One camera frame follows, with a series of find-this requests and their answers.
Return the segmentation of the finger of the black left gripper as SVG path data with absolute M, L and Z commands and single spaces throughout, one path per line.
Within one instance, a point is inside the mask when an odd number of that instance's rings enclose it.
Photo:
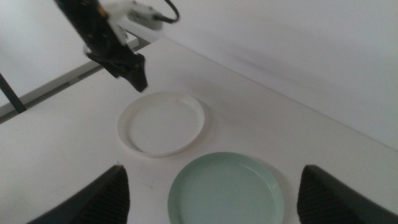
M 101 66 L 109 72 L 114 78 L 124 78 L 125 77 L 125 70 L 121 69 L 120 67 L 108 63 L 108 62 L 101 62 Z
M 131 54 L 127 60 L 127 71 L 124 75 L 124 78 L 140 93 L 148 87 L 145 63 L 146 59 L 143 55 Z

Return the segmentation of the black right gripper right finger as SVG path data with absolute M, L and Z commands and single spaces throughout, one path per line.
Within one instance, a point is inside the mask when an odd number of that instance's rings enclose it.
M 315 165 L 303 168 L 297 213 L 301 223 L 397 223 L 397 214 Z

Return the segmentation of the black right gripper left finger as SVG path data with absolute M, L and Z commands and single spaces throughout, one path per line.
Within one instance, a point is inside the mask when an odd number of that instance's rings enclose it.
M 31 223 L 126 224 L 130 209 L 127 172 L 122 165 L 109 168 L 75 195 Z

